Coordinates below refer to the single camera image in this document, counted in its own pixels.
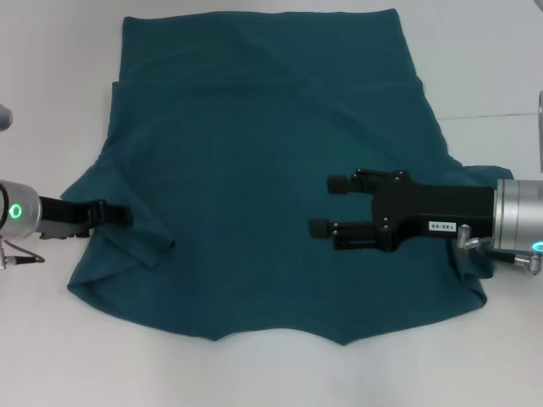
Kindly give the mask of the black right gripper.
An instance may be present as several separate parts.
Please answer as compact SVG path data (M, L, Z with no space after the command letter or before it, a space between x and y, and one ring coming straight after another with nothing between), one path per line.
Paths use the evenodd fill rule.
M334 250L395 251L412 237L455 238L467 225L474 237L491 237L495 189L428 185L408 173L357 169L350 176L327 177L329 194L372 194L371 222L309 219L313 239L330 239Z

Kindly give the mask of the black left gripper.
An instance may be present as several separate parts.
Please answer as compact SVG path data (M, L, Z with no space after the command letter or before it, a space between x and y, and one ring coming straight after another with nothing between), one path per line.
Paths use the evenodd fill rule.
M115 224L132 225L132 212L125 205L106 201L72 203L40 197L42 208L38 225L40 238L89 238L92 227Z

